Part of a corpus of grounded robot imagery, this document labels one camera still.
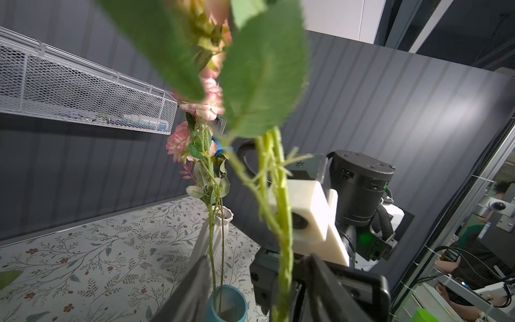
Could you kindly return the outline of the peach rose flower stem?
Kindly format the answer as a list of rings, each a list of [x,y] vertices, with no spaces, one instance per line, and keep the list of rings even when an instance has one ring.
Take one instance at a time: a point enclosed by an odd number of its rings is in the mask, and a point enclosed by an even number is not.
[[[300,1],[100,1],[99,7],[171,86],[175,99],[206,98],[201,77],[223,90],[212,123],[226,161],[253,194],[280,247],[274,321],[290,319],[292,208],[280,126],[308,78]]]

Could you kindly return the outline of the pink carnation flower stem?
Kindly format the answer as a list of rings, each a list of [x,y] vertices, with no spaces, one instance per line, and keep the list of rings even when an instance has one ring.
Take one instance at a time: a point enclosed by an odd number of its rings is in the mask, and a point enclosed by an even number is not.
[[[220,215],[223,217],[223,198],[229,193],[229,180],[225,161],[215,173],[216,138],[212,123],[224,114],[223,90],[213,77],[201,77],[206,98],[200,103],[180,101],[179,107],[185,112],[186,121],[179,124],[168,138],[166,149],[175,162],[181,162],[184,170],[182,178],[193,180],[194,184],[186,188],[186,193],[199,199],[206,206],[209,220],[210,238],[213,238],[213,226]],[[222,235],[221,254],[225,254]],[[209,259],[213,292],[224,283],[224,269],[217,268],[213,260],[212,241],[209,242]]]

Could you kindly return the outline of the blue ceramic vase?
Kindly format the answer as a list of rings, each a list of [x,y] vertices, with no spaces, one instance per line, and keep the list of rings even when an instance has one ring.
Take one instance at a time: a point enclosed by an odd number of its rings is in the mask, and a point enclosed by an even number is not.
[[[217,287],[207,302],[205,321],[246,321],[249,305],[237,288],[224,284]]]

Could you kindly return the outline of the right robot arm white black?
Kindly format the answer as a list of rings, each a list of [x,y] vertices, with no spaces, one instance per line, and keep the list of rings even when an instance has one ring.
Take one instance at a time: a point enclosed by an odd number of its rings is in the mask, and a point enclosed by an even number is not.
[[[307,154],[287,166],[292,321],[389,321],[387,280],[371,273],[412,217],[394,205],[395,168],[365,154]]]

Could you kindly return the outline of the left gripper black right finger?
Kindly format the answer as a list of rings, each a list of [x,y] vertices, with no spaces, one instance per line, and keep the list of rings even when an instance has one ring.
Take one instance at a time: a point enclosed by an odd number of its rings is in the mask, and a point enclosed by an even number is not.
[[[301,321],[371,321],[319,257],[303,258],[300,268],[305,289]]]

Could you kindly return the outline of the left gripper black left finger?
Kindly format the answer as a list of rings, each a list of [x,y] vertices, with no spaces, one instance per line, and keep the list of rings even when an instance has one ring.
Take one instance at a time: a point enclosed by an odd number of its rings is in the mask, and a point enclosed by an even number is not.
[[[209,297],[209,259],[202,256],[150,321],[204,321]]]

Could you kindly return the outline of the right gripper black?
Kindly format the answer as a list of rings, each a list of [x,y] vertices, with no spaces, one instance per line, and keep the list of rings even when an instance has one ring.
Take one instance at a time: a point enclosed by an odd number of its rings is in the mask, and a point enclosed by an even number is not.
[[[250,264],[256,304],[269,321],[278,295],[279,255],[259,249]],[[391,297],[384,276],[322,261],[294,260],[289,295],[291,321],[391,321]]]

